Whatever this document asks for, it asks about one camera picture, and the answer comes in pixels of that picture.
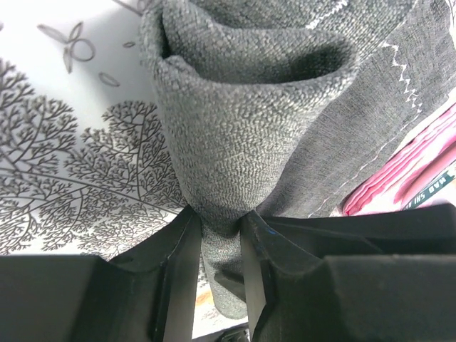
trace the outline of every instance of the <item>pink fabric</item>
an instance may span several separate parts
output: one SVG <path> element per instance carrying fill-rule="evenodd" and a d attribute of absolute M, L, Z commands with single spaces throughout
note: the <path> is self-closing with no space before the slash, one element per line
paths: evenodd
<path fill-rule="evenodd" d="M 366 180 L 343 206 L 346 215 L 402 209 L 402 198 L 417 177 L 456 142 L 456 105 L 422 131 L 410 144 Z"/>

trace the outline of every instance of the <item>black plastic part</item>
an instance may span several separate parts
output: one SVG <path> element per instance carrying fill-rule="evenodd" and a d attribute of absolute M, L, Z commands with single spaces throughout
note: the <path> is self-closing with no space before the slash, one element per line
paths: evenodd
<path fill-rule="evenodd" d="M 200 219 L 186 207 L 109 263 L 0 257 L 0 341 L 190 341 L 200 249 Z"/>
<path fill-rule="evenodd" d="M 241 246 L 252 341 L 456 341 L 455 242 L 449 204 L 328 219 L 251 212 Z"/>
<path fill-rule="evenodd" d="M 245 298 L 252 341 L 456 341 L 453 206 L 240 226 L 244 277 L 216 280 Z M 186 207 L 110 262 L 0 257 L 0 341 L 191 341 L 201 233 Z"/>

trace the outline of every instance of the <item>printed tree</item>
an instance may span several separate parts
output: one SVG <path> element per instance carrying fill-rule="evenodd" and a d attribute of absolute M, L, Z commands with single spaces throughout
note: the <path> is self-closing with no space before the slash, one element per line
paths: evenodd
<path fill-rule="evenodd" d="M 110 258 L 150 236 L 185 205 L 152 103 L 103 114 L 77 136 L 73 109 L 35 96 L 0 59 L 0 254 L 71 242 Z"/>

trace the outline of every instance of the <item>gray fabric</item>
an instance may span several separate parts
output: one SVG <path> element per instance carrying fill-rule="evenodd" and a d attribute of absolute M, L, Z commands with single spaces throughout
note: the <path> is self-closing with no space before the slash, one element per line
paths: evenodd
<path fill-rule="evenodd" d="M 425 31 L 429 21 L 435 26 L 443 20 L 441 4 L 446 6 L 443 0 L 428 4 L 422 1 L 423 9 L 413 12 L 416 20 L 420 11 L 431 15 Z M 400 139 L 398 132 L 416 116 L 405 102 L 400 71 L 391 68 L 392 54 L 377 49 L 412 5 L 167 0 L 153 1 L 144 13 L 142 58 L 182 192 L 204 221 L 204 265 L 225 316 L 247 314 L 245 304 L 214 281 L 218 271 L 241 273 L 236 220 L 258 206 L 262 214 L 329 214 L 341 185 L 386 141 Z M 415 23 L 415 17 L 409 20 Z M 437 63 L 452 53 L 441 45 L 447 33 L 426 33 L 438 47 L 425 53 L 409 25 L 398 30 L 401 44 L 412 39 L 406 58 L 432 56 L 437 60 L 423 63 Z M 453 63 L 441 72 L 440 66 L 425 71 L 424 88 L 434 73 L 439 90 L 449 86 Z M 391 97 L 396 101 L 383 105 Z M 432 95 L 426 110 L 440 100 Z M 394 145 L 384 147 L 357 181 L 378 168 Z M 326 197 L 331 199 L 321 206 Z"/>

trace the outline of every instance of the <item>white zigzag stitching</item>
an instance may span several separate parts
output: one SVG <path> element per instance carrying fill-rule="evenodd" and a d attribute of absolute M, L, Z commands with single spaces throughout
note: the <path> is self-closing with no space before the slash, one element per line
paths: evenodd
<path fill-rule="evenodd" d="M 405 102 L 410 102 L 412 101 L 412 108 L 418 107 L 417 113 L 421 113 L 421 105 L 423 103 L 415 104 L 415 101 L 418 98 L 418 94 L 416 93 L 416 89 L 408 90 L 408 87 L 410 85 L 410 79 L 409 78 L 404 78 L 404 72 L 405 69 L 407 68 L 407 64 L 399 64 L 396 61 L 396 55 L 398 54 L 399 51 L 399 45 L 392 45 L 388 43 L 383 43 L 382 48 L 392 48 L 394 50 L 394 56 L 393 56 L 393 62 L 391 63 L 392 66 L 399 66 L 402 68 L 402 71 L 400 72 L 400 77 L 399 77 L 399 82 L 405 82 L 405 91 L 404 94 L 410 93 L 408 96 L 407 100 Z"/>
<path fill-rule="evenodd" d="M 318 26 L 319 23 L 321 23 L 321 21 L 323 21 L 326 18 L 329 18 L 333 14 L 336 14 L 341 9 L 343 9 L 343 7 L 347 7 L 347 6 L 348 6 L 348 1 L 347 0 L 339 0 L 339 1 L 337 1 L 337 4 L 333 7 L 333 9 L 331 9 L 328 13 L 324 14 L 323 16 L 321 16 L 319 18 L 316 18 L 313 21 L 311 21 L 311 23 L 306 25 L 306 29 L 308 28 L 309 30 L 313 30 L 314 28 L 316 28 Z"/>
<path fill-rule="evenodd" d="M 408 86 L 410 85 L 410 79 L 409 78 L 404 78 L 404 71 L 405 69 L 407 68 L 407 64 L 399 64 L 397 61 L 396 61 L 396 55 L 398 54 L 398 51 L 399 51 L 399 46 L 398 45 L 392 45 L 392 44 L 388 44 L 388 43 L 383 43 L 381 45 L 382 48 L 389 48 L 391 47 L 393 50 L 394 50 L 394 56 L 393 56 L 393 60 L 391 62 L 391 66 L 400 66 L 402 68 L 402 71 L 400 72 L 400 77 L 399 77 L 399 82 L 405 82 L 406 86 L 405 86 L 405 91 L 404 91 L 404 94 L 407 94 L 407 93 L 410 93 L 410 95 L 408 96 L 407 100 L 405 102 L 410 102 L 412 101 L 412 108 L 415 108 L 415 107 L 418 107 L 417 110 L 416 110 L 416 113 L 417 115 L 409 122 L 407 123 L 406 125 L 404 125 L 398 132 L 397 135 L 395 135 L 391 140 L 389 140 L 387 143 L 383 144 L 383 146 L 380 147 L 380 149 L 378 150 L 377 154 L 375 155 L 375 157 L 368 163 L 364 164 L 363 166 L 360 167 L 359 171 L 352 177 L 350 178 L 349 180 L 345 181 L 344 183 L 342 183 L 342 185 L 336 190 L 336 192 L 334 192 L 331 196 L 328 196 L 320 205 L 320 207 L 317 208 L 317 210 L 311 212 L 309 215 L 308 215 L 308 218 L 311 217 L 312 215 L 314 215 L 315 213 L 319 212 L 321 210 L 321 208 L 323 208 L 323 206 L 325 205 L 325 203 L 331 199 L 332 197 L 336 196 L 339 191 L 341 191 L 341 189 L 346 185 L 348 184 L 350 181 L 356 179 L 360 174 L 361 174 L 361 171 L 366 167 L 368 166 L 369 164 L 371 164 L 372 162 L 375 162 L 377 159 L 378 159 L 378 156 L 380 155 L 380 153 L 382 152 L 383 148 L 385 148 L 388 144 L 390 144 L 392 141 L 394 141 L 398 136 L 399 134 L 407 128 L 407 126 L 409 126 L 409 124 L 413 123 L 416 119 L 418 119 L 418 117 L 420 116 L 420 113 L 421 113 L 421 105 L 423 103 L 419 103 L 419 104 L 415 104 L 415 101 L 417 100 L 417 97 L 419 96 L 417 93 L 416 93 L 416 89 L 412 89 L 412 90 L 408 90 Z"/>

